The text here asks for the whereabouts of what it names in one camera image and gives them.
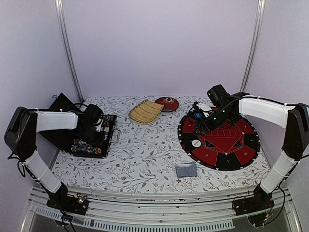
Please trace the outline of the blue small blind button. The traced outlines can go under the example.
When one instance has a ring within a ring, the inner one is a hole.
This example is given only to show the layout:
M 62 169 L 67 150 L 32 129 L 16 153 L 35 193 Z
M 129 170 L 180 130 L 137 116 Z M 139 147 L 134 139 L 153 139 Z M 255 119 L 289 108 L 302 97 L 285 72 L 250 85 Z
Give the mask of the blue small blind button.
M 199 119 L 202 118 L 202 114 L 201 113 L 194 113 L 194 117 Z

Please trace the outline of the white dealer button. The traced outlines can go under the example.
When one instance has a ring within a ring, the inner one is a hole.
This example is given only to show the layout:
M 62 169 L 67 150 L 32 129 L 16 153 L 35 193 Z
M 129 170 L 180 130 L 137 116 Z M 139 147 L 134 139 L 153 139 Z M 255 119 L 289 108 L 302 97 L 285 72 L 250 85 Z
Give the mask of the white dealer button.
M 193 140 L 192 141 L 192 146 L 193 147 L 200 147 L 201 146 L 201 141 L 200 140 Z

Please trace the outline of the woven bamboo tray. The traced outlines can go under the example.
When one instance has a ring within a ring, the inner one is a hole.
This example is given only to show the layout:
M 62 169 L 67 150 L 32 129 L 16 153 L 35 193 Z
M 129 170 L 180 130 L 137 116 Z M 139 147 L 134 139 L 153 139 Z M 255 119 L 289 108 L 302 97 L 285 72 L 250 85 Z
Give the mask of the woven bamboo tray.
M 148 125 L 153 123 L 164 106 L 150 100 L 144 100 L 135 106 L 128 114 L 129 118 L 137 123 Z

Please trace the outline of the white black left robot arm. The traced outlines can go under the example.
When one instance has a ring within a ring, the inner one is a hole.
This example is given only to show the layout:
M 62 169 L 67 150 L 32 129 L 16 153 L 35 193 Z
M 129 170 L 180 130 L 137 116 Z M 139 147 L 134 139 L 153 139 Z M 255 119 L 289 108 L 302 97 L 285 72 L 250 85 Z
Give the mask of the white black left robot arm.
M 84 111 L 71 107 L 59 109 L 16 108 L 4 135 L 6 145 L 12 153 L 9 159 L 16 159 L 34 176 L 48 192 L 54 194 L 53 202 L 62 210 L 72 205 L 67 188 L 62 184 L 41 158 L 36 145 L 37 134 L 42 131 L 75 131 L 75 137 L 99 146 L 104 133 L 98 130 L 103 111 L 96 105 L 86 106 Z

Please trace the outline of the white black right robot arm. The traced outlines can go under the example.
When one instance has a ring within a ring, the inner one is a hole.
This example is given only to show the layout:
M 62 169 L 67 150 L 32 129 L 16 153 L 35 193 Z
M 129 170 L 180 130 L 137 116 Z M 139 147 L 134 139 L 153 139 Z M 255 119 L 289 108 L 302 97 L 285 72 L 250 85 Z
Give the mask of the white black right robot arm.
M 244 116 L 253 119 L 261 138 L 263 151 L 268 155 L 271 169 L 260 182 L 261 191 L 250 199 L 254 211 L 268 203 L 268 196 L 286 180 L 293 168 L 304 158 L 309 149 L 308 104 L 286 103 L 248 92 L 229 94 L 222 85 L 213 86 L 207 92 L 212 105 L 193 103 L 193 110 L 201 114 L 196 122 L 202 134 L 223 125 L 227 119 Z

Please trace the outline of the black poker set case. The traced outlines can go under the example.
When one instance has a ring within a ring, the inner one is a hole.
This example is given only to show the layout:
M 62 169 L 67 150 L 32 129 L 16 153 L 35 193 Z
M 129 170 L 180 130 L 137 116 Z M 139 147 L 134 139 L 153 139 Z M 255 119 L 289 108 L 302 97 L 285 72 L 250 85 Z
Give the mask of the black poker set case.
M 116 119 L 117 119 L 116 115 L 103 115 L 102 117 L 103 122 L 99 126 L 97 126 L 98 130 L 105 132 L 103 146 L 99 146 L 102 150 L 101 155 L 86 155 L 86 154 L 77 155 L 77 154 L 72 154 L 70 152 L 71 147 L 73 146 L 74 140 L 80 139 L 78 138 L 78 128 L 73 129 L 73 130 L 68 130 L 68 129 L 46 130 L 46 131 L 41 131 L 40 134 L 45 139 L 47 139 L 49 142 L 51 142 L 54 146 L 56 146 L 62 151 L 70 153 L 73 156 L 103 159 L 107 157 L 108 155 L 108 149 L 111 144 L 114 127 L 116 124 Z

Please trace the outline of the round red black poker mat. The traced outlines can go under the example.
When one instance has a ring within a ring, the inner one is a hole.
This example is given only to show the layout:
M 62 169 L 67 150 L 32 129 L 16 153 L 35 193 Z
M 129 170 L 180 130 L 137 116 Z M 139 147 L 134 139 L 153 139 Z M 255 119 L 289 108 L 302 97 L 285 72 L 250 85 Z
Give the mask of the round red black poker mat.
M 219 171 L 235 171 L 250 165 L 260 151 L 259 136 L 253 125 L 244 117 L 227 119 L 224 124 L 206 135 L 195 134 L 194 111 L 180 120 L 178 139 L 190 158 L 203 166 Z M 192 141 L 200 140 L 200 147 Z

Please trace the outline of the red floral round plate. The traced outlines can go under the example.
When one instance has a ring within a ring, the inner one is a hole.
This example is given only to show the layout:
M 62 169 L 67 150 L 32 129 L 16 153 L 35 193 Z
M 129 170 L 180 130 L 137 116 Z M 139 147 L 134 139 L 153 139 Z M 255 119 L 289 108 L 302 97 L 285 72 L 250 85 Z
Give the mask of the red floral round plate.
M 179 102 L 173 97 L 161 97 L 155 103 L 163 105 L 162 112 L 173 112 L 179 107 Z

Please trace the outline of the aluminium frame post right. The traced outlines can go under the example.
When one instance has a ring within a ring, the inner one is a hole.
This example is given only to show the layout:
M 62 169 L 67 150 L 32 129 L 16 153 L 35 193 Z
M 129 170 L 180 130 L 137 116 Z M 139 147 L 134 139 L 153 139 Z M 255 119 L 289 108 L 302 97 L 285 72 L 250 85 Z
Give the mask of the aluminium frame post right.
M 244 76 L 241 82 L 240 91 L 244 92 L 248 86 L 250 74 L 253 67 L 255 53 L 258 47 L 258 41 L 260 37 L 261 27 L 263 23 L 263 16 L 265 10 L 265 0 L 258 0 L 257 1 L 257 9 L 256 9 L 256 16 L 255 16 L 255 23 L 253 28 L 253 36 L 251 41 L 251 46 L 249 50 L 248 59 L 246 62 L 246 67 L 244 71 Z

